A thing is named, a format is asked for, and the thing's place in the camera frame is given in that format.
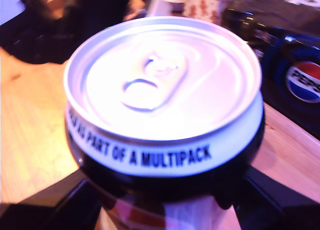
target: wooden surface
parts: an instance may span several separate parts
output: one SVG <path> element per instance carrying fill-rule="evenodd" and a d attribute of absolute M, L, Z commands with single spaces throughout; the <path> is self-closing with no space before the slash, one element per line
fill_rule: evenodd
<path fill-rule="evenodd" d="M 0 49 L 1 203 L 19 202 L 78 167 L 64 132 L 66 64 L 30 65 Z M 320 202 L 320 143 L 266 108 L 266 131 L 253 166 Z M 239 229 L 233 210 L 222 229 Z"/>

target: pull tab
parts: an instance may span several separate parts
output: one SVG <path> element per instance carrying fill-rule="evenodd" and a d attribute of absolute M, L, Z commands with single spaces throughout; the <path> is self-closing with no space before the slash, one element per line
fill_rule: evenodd
<path fill-rule="evenodd" d="M 129 70 L 121 102 L 133 110 L 152 111 L 170 99 L 187 71 L 183 54 L 168 47 L 154 51 L 140 67 Z"/>

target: aluminum can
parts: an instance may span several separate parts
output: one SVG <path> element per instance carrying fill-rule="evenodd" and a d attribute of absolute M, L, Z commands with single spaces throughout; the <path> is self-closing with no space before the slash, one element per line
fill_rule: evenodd
<path fill-rule="evenodd" d="M 255 54 L 220 26 L 184 17 L 121 23 L 66 66 L 70 150 L 105 207 L 114 195 L 145 210 L 161 203 L 189 226 L 141 229 L 214 229 L 201 225 L 213 200 L 201 199 L 230 207 L 263 138 L 260 86 Z M 190 206 L 201 202 L 207 211 L 197 215 Z"/>

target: black object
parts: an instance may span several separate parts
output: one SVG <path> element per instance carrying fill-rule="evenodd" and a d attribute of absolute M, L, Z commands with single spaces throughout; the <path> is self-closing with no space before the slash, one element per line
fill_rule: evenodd
<path fill-rule="evenodd" d="M 21 0 L 25 11 L 0 27 L 0 46 L 32 64 L 62 64 L 85 40 L 121 23 L 129 0 L 75 0 L 55 20 L 39 0 Z"/>
<path fill-rule="evenodd" d="M 251 166 L 238 182 L 233 207 L 242 230 L 320 229 L 319 203 Z M 90 183 L 78 170 L 21 203 L 11 204 L 0 217 L 0 229 L 93 230 L 100 209 Z"/>
<path fill-rule="evenodd" d="M 320 0 L 288 1 L 297 5 L 233 1 L 221 24 L 248 41 L 260 59 L 263 100 L 320 139 L 320 8 L 308 6 L 320 7 Z M 292 67 L 300 67 L 298 73 Z"/>
<path fill-rule="evenodd" d="M 101 204 L 81 171 L 23 200 L 6 206 L 0 229 L 94 230 Z"/>
<path fill-rule="evenodd" d="M 320 229 L 320 204 L 250 167 L 233 202 L 242 230 Z"/>

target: pepsi logo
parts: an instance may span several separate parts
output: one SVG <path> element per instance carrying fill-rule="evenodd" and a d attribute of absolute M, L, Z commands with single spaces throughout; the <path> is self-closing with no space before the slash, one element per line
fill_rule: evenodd
<path fill-rule="evenodd" d="M 286 86 L 297 98 L 308 103 L 320 102 L 320 66 L 313 62 L 299 62 L 286 74 Z"/>

